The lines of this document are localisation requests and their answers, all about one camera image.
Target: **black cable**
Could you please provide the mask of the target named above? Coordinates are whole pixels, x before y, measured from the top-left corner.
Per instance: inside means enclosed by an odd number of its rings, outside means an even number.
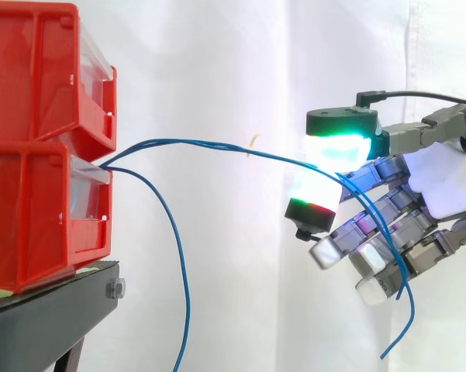
[[[387,91],[384,93],[386,98],[391,97],[423,97],[440,99],[441,101],[449,101],[453,103],[463,103],[466,105],[466,99],[451,97],[449,95],[438,95],[437,93],[429,93],[428,91]]]
[[[360,93],[357,93],[357,101],[355,105],[358,107],[370,108],[371,104],[384,101],[385,99],[392,97],[432,98],[466,105],[466,99],[451,97],[449,95],[438,95],[437,93],[429,93],[428,91],[361,91]]]

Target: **red plastic drawer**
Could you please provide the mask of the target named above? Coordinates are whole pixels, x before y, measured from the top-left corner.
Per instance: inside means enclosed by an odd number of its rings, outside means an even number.
[[[0,143],[0,289],[19,293],[110,254],[111,177],[62,143]]]
[[[0,2],[0,140],[58,140],[93,161],[116,148],[116,71],[72,4]]]

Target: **robotic hand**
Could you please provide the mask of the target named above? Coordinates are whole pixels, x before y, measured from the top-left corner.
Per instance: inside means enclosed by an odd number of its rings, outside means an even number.
[[[442,108],[422,122],[381,128],[370,104],[400,95],[460,103]],[[308,135],[339,133],[371,139],[368,160],[372,161],[347,177],[363,191],[389,186],[389,192],[375,205],[406,262],[409,280],[466,244],[466,101],[422,92],[373,91],[359,93],[352,108],[308,113]],[[343,190],[340,203],[349,198],[350,193]],[[322,269],[349,256],[362,276],[356,289],[368,305],[381,303],[400,289],[399,266],[368,213],[357,214],[322,239],[313,234],[329,232],[334,218],[324,208],[303,207],[292,199],[286,217],[298,226],[298,238],[317,241],[310,254]],[[457,221],[451,230],[437,229],[440,222],[453,220]]]

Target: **robot finger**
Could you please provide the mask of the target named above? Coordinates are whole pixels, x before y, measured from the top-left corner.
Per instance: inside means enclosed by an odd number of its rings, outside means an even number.
[[[355,172],[350,172],[350,178],[362,191],[405,179],[409,176],[409,170],[401,156],[381,157],[374,160]],[[344,189],[340,202],[352,198],[351,193]]]
[[[401,184],[379,198],[375,205],[386,223],[390,224],[404,213],[423,206],[423,200],[407,184]],[[377,232],[378,227],[372,217],[366,212],[360,212],[317,242],[310,254],[321,268],[328,269]]]

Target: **blue cable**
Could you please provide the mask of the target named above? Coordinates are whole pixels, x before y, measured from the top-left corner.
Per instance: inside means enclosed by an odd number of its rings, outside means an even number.
[[[171,210],[167,206],[167,203],[165,202],[164,197],[162,196],[162,194],[145,177],[143,177],[141,174],[138,174],[137,172],[133,172],[132,170],[125,169],[125,168],[104,167],[104,169],[106,169],[108,171],[116,171],[116,172],[123,172],[123,173],[131,174],[132,176],[134,176],[134,177],[138,178],[139,180],[143,181],[155,193],[158,200],[161,202],[162,206],[164,207],[165,212],[167,213],[167,217],[169,218],[169,221],[171,221],[172,229],[174,230],[174,236],[176,237],[176,243],[178,244],[179,260],[181,261],[181,273],[182,273],[182,277],[183,277],[183,285],[185,287],[185,297],[186,297],[185,332],[184,332],[184,335],[183,335],[183,340],[182,340],[182,343],[181,343],[181,348],[179,350],[178,358],[176,359],[176,363],[175,363],[174,369],[173,369],[173,372],[177,372],[178,369],[179,369],[179,366],[181,364],[181,360],[183,359],[183,355],[185,354],[186,342],[188,341],[189,319],[190,319],[190,310],[191,310],[191,300],[190,300],[190,295],[189,295],[188,276],[186,275],[185,254],[183,252],[183,246],[182,246],[182,243],[181,243],[181,237],[179,236],[178,226],[176,225],[176,221],[174,220],[174,217],[173,217],[173,215],[171,213]]]
[[[334,176],[324,172],[323,170],[320,170],[319,168],[317,168],[316,166],[314,166],[312,164],[308,164],[308,163],[298,161],[298,160],[289,159],[289,158],[286,158],[286,157],[279,157],[279,156],[271,154],[271,153],[263,153],[261,151],[245,149],[245,148],[243,148],[241,146],[236,146],[236,145],[233,145],[233,144],[230,144],[230,143],[218,143],[218,142],[201,141],[201,140],[193,140],[193,139],[156,139],[156,140],[151,139],[151,140],[143,141],[143,142],[140,142],[140,143],[137,143],[137,144],[131,146],[130,148],[128,148],[128,149],[124,150],[123,152],[119,153],[118,155],[114,156],[112,159],[107,160],[100,167],[110,170],[111,167],[108,167],[108,166],[112,162],[114,162],[114,161],[116,161],[116,160],[118,160],[118,159],[120,159],[122,157],[126,157],[126,156],[130,155],[131,153],[135,153],[136,151],[144,150],[144,149],[151,148],[151,147],[157,147],[157,146],[163,146],[163,145],[169,145],[169,144],[176,144],[176,143],[185,143],[185,144],[205,147],[205,148],[209,148],[209,149],[213,149],[213,150],[233,151],[233,152],[239,152],[239,153],[249,153],[251,155],[255,155],[255,156],[258,156],[258,157],[264,157],[264,158],[268,158],[268,159],[284,161],[286,163],[298,165],[300,167],[304,167],[304,168],[310,169],[312,171],[316,171],[316,172],[318,172],[320,174],[323,174],[324,176],[330,178],[331,180],[335,181],[336,183],[338,183],[338,184],[342,185],[343,187],[345,187],[346,189],[348,189],[348,191],[362,204],[365,211],[370,215],[370,217],[375,222],[375,224],[378,227],[381,234],[386,238],[386,241],[387,241],[387,243],[388,243],[388,245],[389,245],[389,247],[390,247],[390,249],[391,249],[391,251],[393,253],[393,256],[397,261],[397,264],[398,264],[399,269],[400,269],[400,273],[402,274],[402,286],[401,286],[401,288],[399,290],[399,293],[398,293],[396,299],[398,300],[400,298],[400,295],[402,293],[403,288],[405,288],[407,290],[408,294],[409,294],[410,319],[409,319],[408,323],[406,324],[405,328],[402,330],[402,332],[399,334],[399,336],[395,339],[395,341],[393,341],[389,345],[389,347],[384,351],[384,353],[381,355],[381,359],[384,359],[385,356],[389,353],[389,351],[396,345],[396,343],[398,343],[402,339],[402,337],[405,335],[405,333],[408,331],[408,329],[412,325],[413,319],[415,317],[415,305],[414,305],[414,301],[413,301],[412,291],[411,291],[410,286],[409,286],[409,284],[407,282],[407,280],[408,280],[408,270],[406,268],[405,261],[403,260],[402,256],[400,255],[399,251],[396,249],[395,244],[392,241],[391,233],[389,232],[388,225],[387,225],[384,217],[379,212],[379,210],[377,209],[375,204],[371,201],[371,199],[369,199],[369,197],[362,190],[360,190],[360,188],[353,181],[351,181],[347,177],[343,176],[342,174],[337,174],[337,176],[339,178],[338,179],[338,178],[335,178]],[[116,169],[120,169],[121,171],[126,171],[126,173],[131,172],[130,170],[122,170],[123,168],[116,168]],[[141,179],[143,182],[146,181],[145,183],[147,183],[149,186],[151,185],[150,182],[148,180],[146,180],[145,178],[143,178],[142,176],[140,176],[138,174],[133,174],[133,175],[135,177],[138,177],[139,179]],[[151,185],[150,187],[152,188],[152,190],[154,190],[154,192],[157,191],[153,187],[153,185]],[[364,199],[369,203],[369,206],[367,206],[365,204],[365,202],[362,200],[360,195],[363,196]],[[182,253],[182,247],[180,249],[180,257],[182,257],[181,267],[184,269],[182,271],[182,273],[183,273],[183,282],[186,283],[186,285],[185,285],[185,293],[186,293],[186,287],[188,286],[188,279],[185,276],[186,273],[185,273],[184,256],[182,256],[181,253]],[[185,323],[185,334],[183,336],[183,343],[181,345],[181,350],[180,350],[180,353],[179,353],[178,360],[176,361],[176,366],[174,367],[174,371],[176,371],[177,368],[179,368],[179,363],[181,362],[182,354],[184,352],[184,347],[183,346],[185,346],[186,338],[188,337],[188,327],[189,327],[189,313],[188,312],[187,312],[186,319],[187,319],[187,322]]]

